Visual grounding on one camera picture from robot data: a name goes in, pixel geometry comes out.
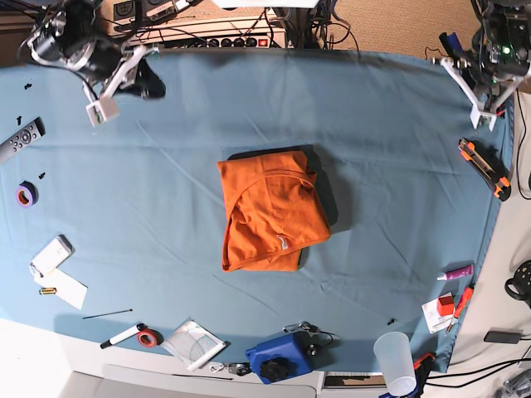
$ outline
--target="red tape roll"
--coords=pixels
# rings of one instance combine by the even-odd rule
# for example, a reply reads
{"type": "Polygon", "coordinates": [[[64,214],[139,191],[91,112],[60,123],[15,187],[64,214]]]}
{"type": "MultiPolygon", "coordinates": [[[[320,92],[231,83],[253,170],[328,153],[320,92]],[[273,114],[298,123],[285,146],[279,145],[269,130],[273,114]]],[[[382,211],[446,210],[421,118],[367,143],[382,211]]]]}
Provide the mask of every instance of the red tape roll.
{"type": "Polygon", "coordinates": [[[153,348],[163,342],[162,336],[156,330],[143,329],[137,334],[140,345],[153,348]]]}

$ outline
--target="tape roll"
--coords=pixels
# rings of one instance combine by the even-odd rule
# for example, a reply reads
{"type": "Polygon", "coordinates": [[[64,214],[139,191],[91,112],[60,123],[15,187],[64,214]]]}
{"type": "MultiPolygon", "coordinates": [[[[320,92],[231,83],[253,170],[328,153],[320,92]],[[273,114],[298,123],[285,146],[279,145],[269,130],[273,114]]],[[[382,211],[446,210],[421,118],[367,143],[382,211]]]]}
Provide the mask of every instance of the tape roll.
{"type": "Polygon", "coordinates": [[[162,335],[156,330],[152,329],[141,330],[139,334],[137,334],[137,338],[139,340],[140,345],[147,348],[153,348],[155,346],[158,346],[164,341],[162,335]]]}
{"type": "Polygon", "coordinates": [[[17,189],[17,202],[22,207],[31,207],[37,203],[38,194],[35,186],[25,181],[18,186],[17,189]]]}

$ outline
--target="orange cloth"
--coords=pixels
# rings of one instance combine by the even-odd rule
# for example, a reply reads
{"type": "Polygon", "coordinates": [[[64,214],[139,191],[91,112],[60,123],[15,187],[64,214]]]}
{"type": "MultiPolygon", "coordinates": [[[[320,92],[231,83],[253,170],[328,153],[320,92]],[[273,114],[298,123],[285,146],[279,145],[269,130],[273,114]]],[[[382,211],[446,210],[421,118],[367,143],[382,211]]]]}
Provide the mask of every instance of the orange cloth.
{"type": "Polygon", "coordinates": [[[227,228],[222,268],[296,271],[302,248],[330,229],[302,151],[219,162],[227,228]]]}

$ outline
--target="white marker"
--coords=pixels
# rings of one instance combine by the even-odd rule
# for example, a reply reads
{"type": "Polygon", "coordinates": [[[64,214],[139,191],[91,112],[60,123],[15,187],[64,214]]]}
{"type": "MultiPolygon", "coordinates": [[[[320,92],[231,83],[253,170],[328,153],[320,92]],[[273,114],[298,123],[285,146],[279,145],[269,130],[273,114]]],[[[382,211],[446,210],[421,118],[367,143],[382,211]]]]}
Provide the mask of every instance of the white marker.
{"type": "Polygon", "coordinates": [[[134,336],[135,334],[139,334],[139,332],[143,329],[145,329],[147,326],[143,323],[137,323],[136,325],[132,326],[131,328],[124,330],[122,333],[117,334],[114,337],[111,337],[106,342],[102,342],[100,344],[101,349],[114,346],[115,344],[118,344],[119,342],[122,342],[123,340],[127,340],[128,338],[134,336]]]}

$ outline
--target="remote control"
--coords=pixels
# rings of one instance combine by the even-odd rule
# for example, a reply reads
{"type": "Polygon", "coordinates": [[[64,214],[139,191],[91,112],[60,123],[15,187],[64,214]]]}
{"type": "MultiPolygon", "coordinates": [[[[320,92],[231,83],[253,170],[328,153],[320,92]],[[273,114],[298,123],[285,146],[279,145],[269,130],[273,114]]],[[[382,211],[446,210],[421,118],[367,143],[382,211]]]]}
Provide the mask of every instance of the remote control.
{"type": "Polygon", "coordinates": [[[44,135],[41,119],[36,118],[0,144],[0,164],[20,153],[44,135]]]}

